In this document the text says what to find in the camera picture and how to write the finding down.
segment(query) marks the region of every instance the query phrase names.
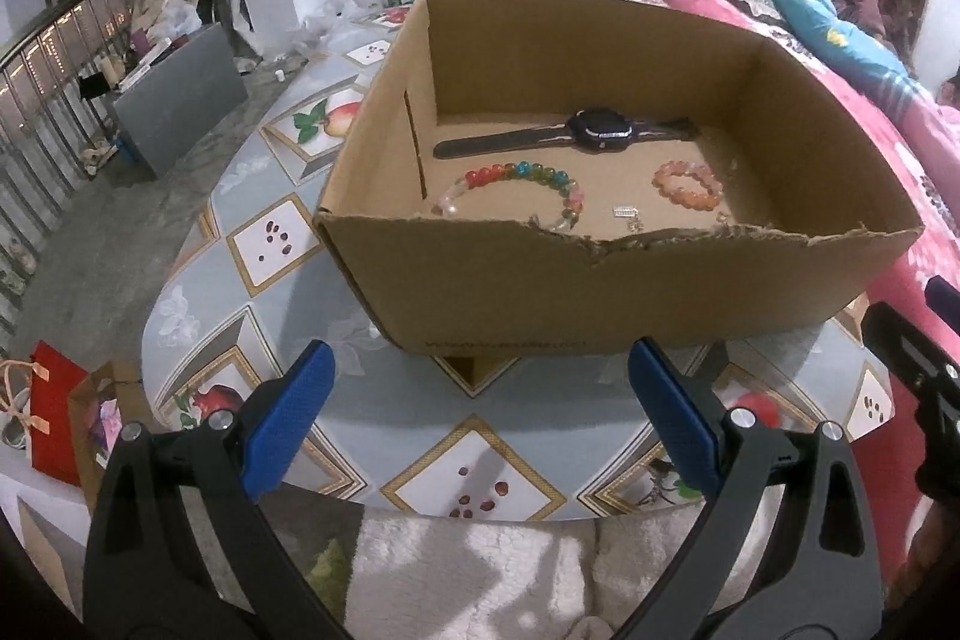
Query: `ribbon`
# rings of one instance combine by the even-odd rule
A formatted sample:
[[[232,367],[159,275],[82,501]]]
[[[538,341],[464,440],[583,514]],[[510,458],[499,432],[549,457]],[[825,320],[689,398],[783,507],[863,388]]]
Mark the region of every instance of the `ribbon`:
[[[29,427],[34,427],[37,432],[43,432],[43,434],[50,434],[50,424],[40,415],[27,415],[23,413],[22,410],[18,410],[16,405],[13,404],[13,389],[10,386],[10,370],[15,366],[22,366],[27,370],[30,370],[31,380],[32,376],[37,375],[40,380],[49,381],[50,372],[47,371],[46,367],[39,365],[38,363],[30,362],[16,362],[13,359],[2,360],[0,366],[3,367],[3,385],[4,389],[7,391],[7,398],[4,399],[3,394],[0,393],[0,410],[3,410],[5,413],[8,413],[14,418],[17,418],[20,423],[23,425],[23,431],[29,431]]]

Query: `watch strap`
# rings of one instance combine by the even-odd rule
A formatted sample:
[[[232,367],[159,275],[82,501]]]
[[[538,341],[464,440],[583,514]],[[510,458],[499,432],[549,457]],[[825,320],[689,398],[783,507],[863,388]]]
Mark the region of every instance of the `watch strap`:
[[[433,157],[446,160],[469,155],[486,155],[509,150],[529,150],[547,146],[572,145],[573,136],[566,124],[546,125],[539,128],[519,128],[500,134],[482,137],[466,137],[438,142],[433,148]]]
[[[678,118],[673,121],[630,121],[632,126],[631,142],[662,142],[680,140],[689,142],[699,136],[700,129],[690,118]]]

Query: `blue pillow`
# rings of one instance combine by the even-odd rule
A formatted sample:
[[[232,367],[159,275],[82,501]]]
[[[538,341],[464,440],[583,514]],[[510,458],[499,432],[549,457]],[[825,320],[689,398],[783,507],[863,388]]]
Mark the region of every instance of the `blue pillow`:
[[[800,42],[867,97],[878,100],[891,77],[909,79],[893,52],[837,17],[831,0],[773,1]]]

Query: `clothing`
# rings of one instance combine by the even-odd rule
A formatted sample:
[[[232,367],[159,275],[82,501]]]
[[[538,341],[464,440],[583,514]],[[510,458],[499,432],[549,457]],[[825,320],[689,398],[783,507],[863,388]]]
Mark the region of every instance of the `clothing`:
[[[879,39],[910,65],[910,16],[895,0],[831,0],[837,17]]]

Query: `pink blanket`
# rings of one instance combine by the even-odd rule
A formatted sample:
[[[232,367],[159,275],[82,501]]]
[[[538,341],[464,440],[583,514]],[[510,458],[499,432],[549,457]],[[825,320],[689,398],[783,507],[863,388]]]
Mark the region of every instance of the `pink blanket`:
[[[725,0],[664,0],[673,9],[721,20],[738,28],[750,28],[774,38],[797,57],[832,92],[847,111],[860,123],[877,148],[896,172],[910,194],[917,212],[925,223],[923,236],[905,256],[875,280],[867,289],[872,302],[886,301],[910,319],[920,330],[936,341],[954,360],[960,360],[960,336],[933,314],[923,300],[923,287],[935,274],[954,287],[960,287],[960,242],[947,220],[949,213],[937,196],[930,177],[917,156],[933,172],[941,172],[935,181],[944,190],[944,201],[953,210],[960,210],[960,112],[937,107],[932,97],[919,97],[906,110],[901,121],[904,135],[875,105],[853,90],[848,82],[808,52],[796,41],[788,42],[774,35],[768,25],[757,23]],[[904,138],[909,139],[908,146]]]

